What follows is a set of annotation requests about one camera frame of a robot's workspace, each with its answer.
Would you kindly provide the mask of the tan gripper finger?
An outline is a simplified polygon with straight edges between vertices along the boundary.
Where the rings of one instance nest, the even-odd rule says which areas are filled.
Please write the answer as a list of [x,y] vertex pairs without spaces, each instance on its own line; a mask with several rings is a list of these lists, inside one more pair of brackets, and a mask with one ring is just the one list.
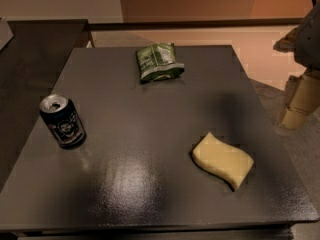
[[299,77],[290,76],[284,92],[284,107],[277,125],[288,130],[300,128],[320,107],[320,71],[307,69]]
[[273,49],[283,53],[294,52],[297,32],[298,28],[293,28],[274,44]]

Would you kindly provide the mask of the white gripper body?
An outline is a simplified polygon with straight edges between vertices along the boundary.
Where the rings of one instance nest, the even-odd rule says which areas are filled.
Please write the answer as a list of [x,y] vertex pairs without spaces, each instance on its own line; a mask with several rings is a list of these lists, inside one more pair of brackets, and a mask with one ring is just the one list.
[[320,3],[317,3],[297,28],[294,59],[314,70],[320,69]]

